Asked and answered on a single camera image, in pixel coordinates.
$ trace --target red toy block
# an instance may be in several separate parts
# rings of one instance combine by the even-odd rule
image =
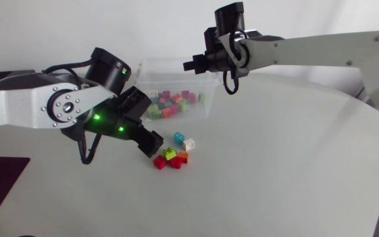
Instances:
[[[163,92],[163,97],[164,97],[167,101],[170,101],[170,91],[164,91],[164,92]]]
[[[184,99],[188,99],[189,96],[190,96],[190,91],[182,91],[182,97]]]
[[[170,108],[162,109],[163,118],[166,119],[172,115],[172,110]]]
[[[181,158],[182,162],[184,164],[188,164],[188,153],[186,152],[179,152],[176,156],[177,158]]]
[[[189,93],[188,97],[189,97],[189,102],[190,103],[197,103],[197,98],[196,98],[196,96],[195,96],[194,93]]]
[[[163,169],[163,167],[165,167],[167,163],[168,161],[161,155],[153,160],[153,164],[159,169]]]
[[[169,161],[169,164],[172,168],[181,169],[182,159],[179,157],[175,157]]]
[[[173,104],[169,109],[172,111],[173,115],[179,112],[179,106],[177,104]]]

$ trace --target blue toy block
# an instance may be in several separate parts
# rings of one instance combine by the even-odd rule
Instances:
[[[181,133],[177,132],[174,134],[174,140],[178,145],[184,144],[185,137]]]

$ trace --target orange toy block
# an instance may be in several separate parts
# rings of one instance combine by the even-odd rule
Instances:
[[[179,103],[179,102],[182,101],[182,96],[181,96],[181,95],[178,95],[178,94],[176,94],[176,95],[172,95],[171,99],[172,99],[173,102],[175,102],[175,103]]]
[[[182,162],[184,164],[188,164],[188,153],[186,152],[179,152],[177,157],[181,158]]]

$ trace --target green toy block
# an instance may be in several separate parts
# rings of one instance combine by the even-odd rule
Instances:
[[[178,103],[178,106],[179,106],[179,110],[180,110],[181,112],[185,112],[185,111],[188,110],[188,105],[185,104],[185,101],[181,101],[181,102],[179,102],[179,103]]]
[[[158,111],[158,110],[159,110],[159,106],[157,104],[151,104],[147,108],[147,111],[149,111],[149,113],[152,113],[152,112],[155,112],[155,111]]]
[[[176,157],[176,151],[169,147],[168,149],[163,150],[163,156],[168,161],[168,160]]]
[[[202,103],[202,104],[204,104],[204,103],[206,102],[206,96],[205,96],[204,93],[200,93],[200,94],[198,95],[198,102],[200,102],[200,103]]]
[[[163,119],[162,111],[153,111],[150,113],[152,119]]]
[[[167,107],[169,107],[169,106],[171,106],[172,105],[172,102],[166,102],[166,103],[163,103],[163,107],[164,108],[167,108]]]

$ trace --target robotic arm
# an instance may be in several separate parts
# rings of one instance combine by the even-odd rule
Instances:
[[[90,66],[85,78],[73,71],[82,66]],[[52,74],[60,69],[72,75]],[[141,124],[150,99],[135,87],[121,93],[130,75],[126,63],[100,48],[86,62],[52,66],[42,73],[0,72],[0,126],[61,129],[78,142],[83,164],[91,163],[102,135],[134,140],[150,157],[163,138]],[[88,156],[85,131],[97,134]]]
[[[360,69],[365,90],[379,109],[379,32],[361,32],[283,39],[245,30],[243,3],[215,11],[216,27],[205,33],[206,52],[184,63],[196,74],[223,72],[226,91],[236,93],[239,78],[270,65],[346,66]],[[234,90],[227,86],[227,72]],[[379,236],[379,219],[375,229]]]

